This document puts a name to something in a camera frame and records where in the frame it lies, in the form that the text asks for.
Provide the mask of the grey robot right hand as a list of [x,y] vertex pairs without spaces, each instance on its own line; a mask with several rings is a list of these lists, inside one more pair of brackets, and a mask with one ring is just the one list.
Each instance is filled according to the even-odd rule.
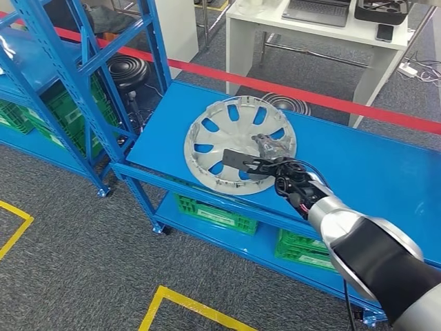
[[294,152],[289,145],[274,140],[268,135],[257,134],[252,136],[257,144],[259,156],[262,159],[277,159],[280,157],[293,157]]

